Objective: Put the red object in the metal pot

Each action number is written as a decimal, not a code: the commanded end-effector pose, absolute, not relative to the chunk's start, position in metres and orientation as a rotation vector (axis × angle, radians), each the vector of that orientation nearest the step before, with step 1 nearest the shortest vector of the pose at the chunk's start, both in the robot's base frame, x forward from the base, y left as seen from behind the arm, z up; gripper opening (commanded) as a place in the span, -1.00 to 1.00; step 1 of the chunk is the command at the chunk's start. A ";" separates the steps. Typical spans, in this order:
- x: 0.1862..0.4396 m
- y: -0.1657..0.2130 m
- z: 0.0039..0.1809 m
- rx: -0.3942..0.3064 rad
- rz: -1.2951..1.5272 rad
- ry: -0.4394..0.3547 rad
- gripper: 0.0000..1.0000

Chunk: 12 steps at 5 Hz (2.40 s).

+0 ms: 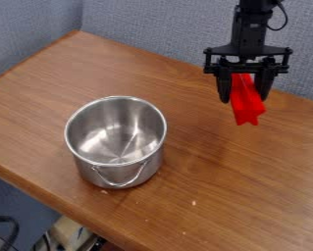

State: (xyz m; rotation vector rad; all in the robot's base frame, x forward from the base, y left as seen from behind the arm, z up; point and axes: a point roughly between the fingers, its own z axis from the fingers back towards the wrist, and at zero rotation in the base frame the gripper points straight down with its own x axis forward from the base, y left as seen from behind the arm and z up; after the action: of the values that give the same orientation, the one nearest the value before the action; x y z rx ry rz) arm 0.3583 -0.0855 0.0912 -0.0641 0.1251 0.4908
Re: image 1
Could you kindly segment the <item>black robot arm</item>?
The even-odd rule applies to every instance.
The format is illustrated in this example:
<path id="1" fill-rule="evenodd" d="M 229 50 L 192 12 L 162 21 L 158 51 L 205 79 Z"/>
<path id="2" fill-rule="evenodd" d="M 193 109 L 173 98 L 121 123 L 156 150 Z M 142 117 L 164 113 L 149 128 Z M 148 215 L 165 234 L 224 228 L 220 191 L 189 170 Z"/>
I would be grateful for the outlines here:
<path id="1" fill-rule="evenodd" d="M 276 77 L 288 73 L 292 49 L 267 45 L 267 31 L 280 31 L 287 24 L 283 0 L 239 0 L 229 43 L 204 51 L 204 73 L 217 78 L 223 103 L 229 102 L 233 74 L 253 74 L 261 100 L 268 99 Z"/>

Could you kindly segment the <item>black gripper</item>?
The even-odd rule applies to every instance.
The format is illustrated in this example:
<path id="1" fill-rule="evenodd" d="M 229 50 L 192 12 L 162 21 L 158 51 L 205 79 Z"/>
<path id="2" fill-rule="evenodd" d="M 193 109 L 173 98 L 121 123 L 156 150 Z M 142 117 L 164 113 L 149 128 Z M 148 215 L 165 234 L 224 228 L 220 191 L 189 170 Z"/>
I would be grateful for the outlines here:
<path id="1" fill-rule="evenodd" d="M 288 72 L 292 49 L 265 44 L 272 13 L 236 13 L 231 42 L 204 51 L 204 73 L 217 77 L 220 101 L 229 102 L 232 74 L 255 74 L 261 100 L 268 99 L 275 78 Z"/>

